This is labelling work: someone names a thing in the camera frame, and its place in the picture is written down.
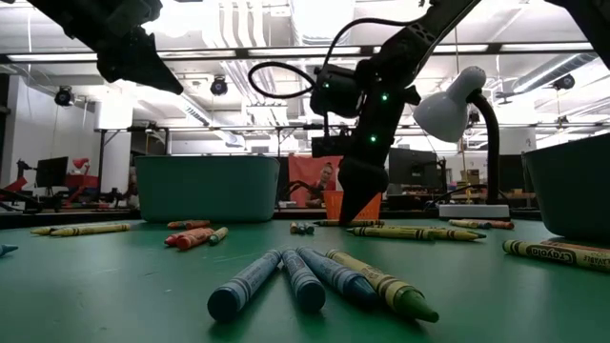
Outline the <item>white desk lamp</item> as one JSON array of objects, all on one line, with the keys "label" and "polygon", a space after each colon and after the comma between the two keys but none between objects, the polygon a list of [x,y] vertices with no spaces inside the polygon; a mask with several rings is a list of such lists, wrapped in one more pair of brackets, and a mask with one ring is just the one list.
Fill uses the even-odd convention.
[{"label": "white desk lamp", "polygon": [[486,73],[479,67],[464,69],[446,91],[425,98],[413,117],[428,134],[444,142],[457,143],[468,124],[468,106],[482,114],[487,130],[487,199],[483,204],[447,204],[438,207],[441,219],[491,219],[510,217],[509,207],[499,197],[499,126],[493,107],[482,95]]}]

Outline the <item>person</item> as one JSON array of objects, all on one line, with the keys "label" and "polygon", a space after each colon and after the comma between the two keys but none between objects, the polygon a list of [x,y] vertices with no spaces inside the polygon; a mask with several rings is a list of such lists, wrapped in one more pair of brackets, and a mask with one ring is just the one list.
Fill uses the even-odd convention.
[{"label": "person", "polygon": [[309,186],[305,205],[308,208],[322,208],[324,192],[335,189],[335,169],[330,162],[327,162],[320,171],[319,179]]}]

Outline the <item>yellow crayons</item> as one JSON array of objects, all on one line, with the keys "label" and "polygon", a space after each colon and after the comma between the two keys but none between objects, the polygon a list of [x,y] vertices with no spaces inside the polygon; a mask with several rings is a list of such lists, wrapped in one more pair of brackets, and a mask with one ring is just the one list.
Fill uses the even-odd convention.
[{"label": "yellow crayons", "polygon": [[66,228],[62,228],[62,229],[56,229],[56,230],[50,232],[50,236],[67,237],[67,236],[91,235],[91,234],[110,233],[110,232],[126,232],[130,228],[131,228],[130,224],[66,227]]}]

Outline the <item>teal plastic bin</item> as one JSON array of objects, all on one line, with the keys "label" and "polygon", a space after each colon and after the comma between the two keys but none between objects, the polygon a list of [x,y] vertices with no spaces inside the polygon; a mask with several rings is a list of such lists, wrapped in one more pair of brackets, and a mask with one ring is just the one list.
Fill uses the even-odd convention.
[{"label": "teal plastic bin", "polygon": [[149,222],[265,222],[275,212],[280,164],[272,157],[139,156],[135,168]]}]

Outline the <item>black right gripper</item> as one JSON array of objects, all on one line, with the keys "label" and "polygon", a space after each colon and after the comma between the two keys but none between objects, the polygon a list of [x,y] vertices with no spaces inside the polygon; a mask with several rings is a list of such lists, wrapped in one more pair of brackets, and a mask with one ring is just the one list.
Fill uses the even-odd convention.
[{"label": "black right gripper", "polygon": [[385,160],[394,144],[404,102],[366,102],[340,163],[343,188],[339,223],[353,221],[389,183]]}]

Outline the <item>orange mesh basket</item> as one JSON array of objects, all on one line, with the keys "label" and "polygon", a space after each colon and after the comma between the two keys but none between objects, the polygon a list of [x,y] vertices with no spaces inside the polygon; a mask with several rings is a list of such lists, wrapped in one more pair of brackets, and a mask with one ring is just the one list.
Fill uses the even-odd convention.
[{"label": "orange mesh basket", "polygon": [[[325,191],[324,204],[328,219],[338,220],[341,212],[343,191]],[[378,193],[356,216],[356,220],[378,220],[382,194]]]}]

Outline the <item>grey blue plastic bin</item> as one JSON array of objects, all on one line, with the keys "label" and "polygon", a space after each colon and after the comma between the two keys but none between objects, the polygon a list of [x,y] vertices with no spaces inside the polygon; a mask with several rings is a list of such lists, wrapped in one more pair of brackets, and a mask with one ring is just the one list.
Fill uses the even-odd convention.
[{"label": "grey blue plastic bin", "polygon": [[546,229],[610,244],[610,133],[524,154]]}]

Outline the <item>green table mat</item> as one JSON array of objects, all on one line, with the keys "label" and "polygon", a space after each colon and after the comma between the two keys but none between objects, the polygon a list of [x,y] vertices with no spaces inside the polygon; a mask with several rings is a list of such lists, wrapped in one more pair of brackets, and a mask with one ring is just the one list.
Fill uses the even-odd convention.
[{"label": "green table mat", "polygon": [[[217,246],[179,252],[162,224],[69,238],[0,231],[0,343],[610,343],[610,274],[506,254],[509,239],[549,232],[519,220],[478,242],[356,237],[338,228],[293,235],[285,220],[231,225]],[[337,249],[422,291],[436,323],[366,312],[327,291],[298,308],[276,272],[238,318],[213,320],[213,290],[264,252]]]}]

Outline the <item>black monitor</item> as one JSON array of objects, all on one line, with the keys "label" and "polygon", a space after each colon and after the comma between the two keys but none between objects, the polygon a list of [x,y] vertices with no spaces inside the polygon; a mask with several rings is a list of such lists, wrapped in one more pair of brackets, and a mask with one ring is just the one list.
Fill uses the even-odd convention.
[{"label": "black monitor", "polygon": [[389,182],[423,188],[440,188],[437,155],[431,151],[390,148]]},{"label": "black monitor", "polygon": [[499,189],[502,192],[524,189],[522,158],[520,154],[499,157]]},{"label": "black monitor", "polygon": [[68,162],[68,156],[39,160],[36,166],[36,186],[39,188],[64,186]]}]

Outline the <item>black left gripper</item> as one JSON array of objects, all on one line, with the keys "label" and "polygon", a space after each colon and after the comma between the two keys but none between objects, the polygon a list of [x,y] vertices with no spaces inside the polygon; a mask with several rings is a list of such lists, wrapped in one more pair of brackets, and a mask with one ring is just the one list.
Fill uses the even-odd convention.
[{"label": "black left gripper", "polygon": [[183,86],[157,54],[154,34],[142,25],[156,20],[160,0],[72,0],[73,35],[97,55],[108,81],[124,79],[181,94]]}]

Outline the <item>orange red banner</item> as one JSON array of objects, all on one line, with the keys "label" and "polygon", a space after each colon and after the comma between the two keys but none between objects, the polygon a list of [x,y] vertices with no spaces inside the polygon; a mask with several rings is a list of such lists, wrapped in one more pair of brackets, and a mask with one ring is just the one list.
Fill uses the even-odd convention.
[{"label": "orange red banner", "polygon": [[[291,155],[289,157],[289,180],[302,181],[308,186],[319,179],[320,171],[324,164],[330,162],[335,169],[335,184],[337,180],[337,168],[341,158],[339,156],[327,156],[313,158],[311,156]],[[300,187],[298,190],[291,193],[291,199],[295,201],[298,207],[306,207],[305,201],[308,195],[308,189]]]}]

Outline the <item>black table frame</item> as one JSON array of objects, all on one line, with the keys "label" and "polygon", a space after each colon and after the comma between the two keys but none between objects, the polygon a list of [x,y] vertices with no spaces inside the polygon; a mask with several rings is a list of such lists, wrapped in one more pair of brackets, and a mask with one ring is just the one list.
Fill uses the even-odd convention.
[{"label": "black table frame", "polygon": [[[436,219],[436,210],[418,211],[381,211],[381,219]],[[139,220],[140,211],[101,211],[101,212],[40,212],[23,214],[0,212],[0,230],[25,229],[68,224]],[[281,210],[274,213],[273,219],[325,219],[322,210]]]}]

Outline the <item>black light bar frame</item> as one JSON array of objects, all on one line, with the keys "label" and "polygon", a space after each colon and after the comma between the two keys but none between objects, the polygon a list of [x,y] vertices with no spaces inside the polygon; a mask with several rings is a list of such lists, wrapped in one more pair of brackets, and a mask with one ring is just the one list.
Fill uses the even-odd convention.
[{"label": "black light bar frame", "polygon": [[[339,46],[333,50],[324,46],[266,47],[234,49],[161,50],[158,56],[164,61],[214,61],[214,60],[265,60],[369,57],[380,52],[380,46]],[[588,42],[518,42],[518,43],[464,43],[440,44],[433,56],[444,55],[497,55],[497,54],[560,54],[591,53],[594,49]],[[7,64],[71,64],[93,63],[97,56],[88,51],[0,53],[0,65]]]}]

